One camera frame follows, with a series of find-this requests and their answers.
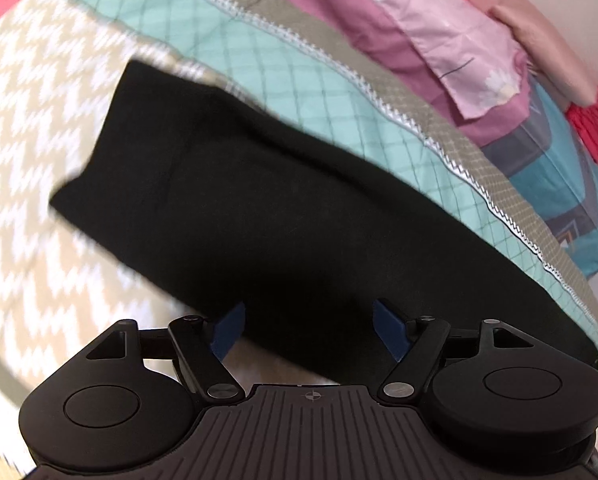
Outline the black pants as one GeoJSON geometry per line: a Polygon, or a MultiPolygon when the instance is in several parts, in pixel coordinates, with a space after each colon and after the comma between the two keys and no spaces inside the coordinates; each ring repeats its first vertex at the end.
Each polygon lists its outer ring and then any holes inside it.
{"type": "Polygon", "coordinates": [[[395,360],[387,301],[474,330],[499,320],[591,366],[598,349],[548,292],[426,196],[215,87],[128,63],[82,174],[52,208],[210,320],[342,384],[395,360]]]}

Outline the teal grey striped pillow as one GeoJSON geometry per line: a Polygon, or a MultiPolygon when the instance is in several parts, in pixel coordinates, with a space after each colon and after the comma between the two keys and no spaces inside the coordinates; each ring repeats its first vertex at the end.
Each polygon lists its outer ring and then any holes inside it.
{"type": "Polygon", "coordinates": [[[591,278],[598,273],[598,165],[547,91],[535,79],[530,85],[529,117],[482,152],[591,278]]]}

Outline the chevron teal quilt bedspread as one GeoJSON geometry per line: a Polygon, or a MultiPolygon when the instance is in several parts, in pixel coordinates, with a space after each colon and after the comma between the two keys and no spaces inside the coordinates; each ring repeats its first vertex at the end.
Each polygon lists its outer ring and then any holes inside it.
{"type": "Polygon", "coordinates": [[[244,317],[244,387],[378,382],[377,300],[598,369],[598,302],[480,148],[286,0],[20,0],[0,18],[0,452],[119,320],[244,317]]]}

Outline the peach bolster pillow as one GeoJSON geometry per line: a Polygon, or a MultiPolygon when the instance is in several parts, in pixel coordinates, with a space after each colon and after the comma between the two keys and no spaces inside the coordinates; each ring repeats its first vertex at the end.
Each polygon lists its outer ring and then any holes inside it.
{"type": "Polygon", "coordinates": [[[528,52],[534,67],[567,101],[590,107],[598,85],[558,29],[530,0],[500,0],[490,9],[528,52]]]}

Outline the pink floral pillow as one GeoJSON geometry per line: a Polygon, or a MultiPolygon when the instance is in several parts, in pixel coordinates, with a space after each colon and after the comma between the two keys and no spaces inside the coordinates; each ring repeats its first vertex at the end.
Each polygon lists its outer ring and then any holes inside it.
{"type": "Polygon", "coordinates": [[[468,0],[289,0],[346,37],[480,146],[530,115],[527,55],[468,0]]]}

